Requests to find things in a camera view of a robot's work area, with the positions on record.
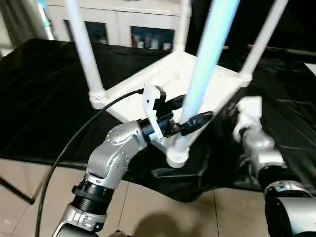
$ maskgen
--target black hose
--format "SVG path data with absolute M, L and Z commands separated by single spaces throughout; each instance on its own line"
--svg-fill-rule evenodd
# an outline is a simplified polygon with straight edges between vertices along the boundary
M 111 107 L 113 104 L 117 103 L 118 101 L 131 96 L 133 94 L 143 94 L 144 89 L 139 89 L 139 90 L 135 90 L 132 92 L 129 92 L 121 97 L 119 97 L 118 99 L 112 101 L 111 103 L 107 104 L 105 107 L 103 107 L 96 115 L 94 115 L 91 119 L 88 120 L 88 122 L 86 122 L 79 130 L 78 132 L 75 133 L 75 135 L 69 140 L 69 142 L 67 143 L 67 145 L 64 147 L 64 149 L 62 150 L 62 152 L 59 154 L 58 158 L 55 160 L 54 164 L 52 165 L 52 167 L 49 170 L 49 173 L 46 177 L 46 180 L 44 182 L 43 185 L 43 190 L 41 192 L 40 195 L 40 200 L 39 200 L 39 209 L 38 209 L 38 215 L 37 215 L 37 219 L 36 219 L 36 229 L 35 229 L 35 237 L 40 237 L 40 223 L 41 223 L 41 216 L 42 216 L 42 212 L 43 212 L 43 204 L 44 204 L 44 199 L 45 199 L 45 194 L 47 191 L 47 187 L 50 181 L 51 176 L 53 175 L 53 172 L 57 166 L 57 163 L 59 162 L 59 160 L 63 157 L 65 151 L 68 149 L 69 145 L 74 141 L 74 139 L 88 126 L 90 125 L 99 115 L 101 115 L 105 110 L 107 110 L 109 107 Z

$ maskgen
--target silver robotic arm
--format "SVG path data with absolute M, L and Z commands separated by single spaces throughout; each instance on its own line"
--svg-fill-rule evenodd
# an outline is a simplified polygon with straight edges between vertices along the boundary
M 261 98 L 245 98 L 237 107 L 240 114 L 234 137 L 250 158 L 252 175 L 264 193 L 270 236 L 316 236 L 316 200 L 288 168 L 274 140 L 263 131 Z
M 74 200 L 68 204 L 53 237 L 95 237 L 103 229 L 107 208 L 131 159 L 149 143 L 176 133 L 187 135 L 213 117 L 206 112 L 184 124 L 172 120 L 173 110 L 182 107 L 184 96 L 165 102 L 165 92 L 155 86 L 144 89 L 148 118 L 111 129 L 104 142 L 91 154 L 83 180 L 74 186 Z
M 114 127 L 91 154 L 83 181 L 74 186 L 74 201 L 68 204 L 53 237 L 97 236 L 106 211 L 131 158 L 147 147 L 138 122 Z

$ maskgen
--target beige floor tile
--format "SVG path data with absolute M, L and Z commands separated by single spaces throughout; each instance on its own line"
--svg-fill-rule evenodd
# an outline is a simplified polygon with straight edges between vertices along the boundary
M 47 169 L 42 165 L 0 159 L 0 176 L 29 197 L 36 194 Z M 27 203 L 0 186 L 0 234 L 12 234 Z
M 218 236 L 214 206 L 180 203 L 132 183 L 119 229 L 133 237 Z
M 220 237 L 268 237 L 262 193 L 215 190 Z
M 39 192 L 48 169 L 46 165 L 0 159 L 1 177 L 31 198 Z
M 12 234 L 26 208 L 26 202 L 0 186 L 0 237 Z
M 201 196 L 197 200 L 193 201 L 191 204 L 202 205 L 202 206 L 207 205 L 207 206 L 214 207 L 214 205 L 215 205 L 214 191 L 211 190 L 211 191 L 208 191 L 208 192 L 201 194 Z
M 74 198 L 71 193 L 73 185 L 77 185 L 83 177 L 84 172 L 69 168 L 57 168 L 46 194 L 46 201 L 44 205 L 41 237 L 51 237 L 57 224 L 62 217 L 62 214 L 69 202 Z M 116 230 L 119 224 L 120 211 L 123 206 L 124 195 L 126 194 L 127 183 L 122 182 L 117 189 L 113 202 L 109 207 L 109 212 L 113 208 L 118 210 L 117 215 L 111 215 L 107 219 L 107 227 L 109 231 Z M 18 226 L 13 232 L 13 237 L 34 237 L 36 215 L 38 210 L 39 197 L 34 205 L 29 206 L 21 218 Z

